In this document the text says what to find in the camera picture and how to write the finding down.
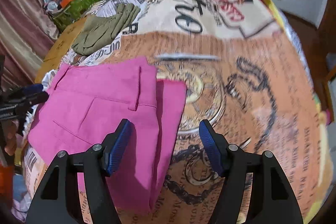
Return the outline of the orange sleeve forearm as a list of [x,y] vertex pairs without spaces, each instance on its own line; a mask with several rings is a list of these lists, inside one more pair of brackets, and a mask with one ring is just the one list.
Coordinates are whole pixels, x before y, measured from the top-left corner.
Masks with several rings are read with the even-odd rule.
[[9,165],[7,167],[0,166],[0,191],[6,198],[13,198],[13,175],[14,166]]

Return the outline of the person's left hand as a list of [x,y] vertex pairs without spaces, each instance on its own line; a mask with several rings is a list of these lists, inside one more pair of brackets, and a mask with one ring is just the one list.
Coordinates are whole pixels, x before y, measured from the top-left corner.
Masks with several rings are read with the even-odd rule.
[[1,125],[6,141],[5,152],[9,156],[13,156],[17,148],[18,121],[16,119],[1,121]]

